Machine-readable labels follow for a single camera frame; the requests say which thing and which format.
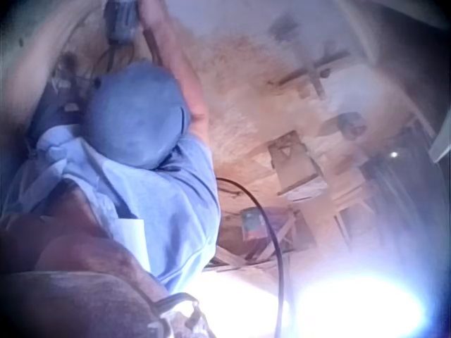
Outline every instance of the man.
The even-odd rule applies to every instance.
[[[141,0],[139,12],[164,68],[101,78],[80,124],[68,102],[43,97],[30,124],[0,224],[0,318],[18,334],[153,337],[147,304],[181,292],[214,255],[200,81],[165,6]]]

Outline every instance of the light blue shirt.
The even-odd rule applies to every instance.
[[[32,212],[62,179],[71,179],[111,236],[169,292],[182,291],[216,248],[220,209],[210,150],[187,134],[157,170],[136,169],[97,153],[79,128],[58,126],[42,135],[2,214]],[[136,220],[121,220],[122,209]]]

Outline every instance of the bright light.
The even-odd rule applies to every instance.
[[[261,273],[255,284],[273,283]],[[210,328],[218,338],[251,338],[272,335],[276,326],[277,296],[239,278],[237,273],[202,273],[187,288],[199,300]],[[288,323],[284,311],[285,325]]]
[[[308,287],[299,299],[298,311],[299,333],[305,338],[400,338],[424,323],[418,300],[374,277]]]

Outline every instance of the power cord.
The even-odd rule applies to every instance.
[[[274,337],[280,338],[280,333],[282,330],[283,301],[285,298],[285,277],[284,277],[285,275],[283,271],[282,251],[280,250],[276,232],[271,226],[265,210],[261,207],[261,204],[257,201],[257,199],[254,197],[254,195],[252,195],[252,193],[249,190],[244,188],[241,184],[229,180],[227,178],[217,177],[216,180],[235,185],[237,188],[241,189],[252,200],[252,202],[254,202],[255,206],[257,207],[257,209],[259,209],[261,215],[263,216],[266,228],[269,233],[269,237],[271,238],[271,241],[273,242],[274,245],[278,266],[278,311],[277,311],[276,331],[274,333]]]

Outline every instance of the man's arm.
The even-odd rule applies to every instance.
[[[201,82],[181,48],[166,6],[161,0],[140,0],[140,17],[149,48],[156,42],[163,66],[180,84],[191,113],[190,132],[208,145],[209,110]]]

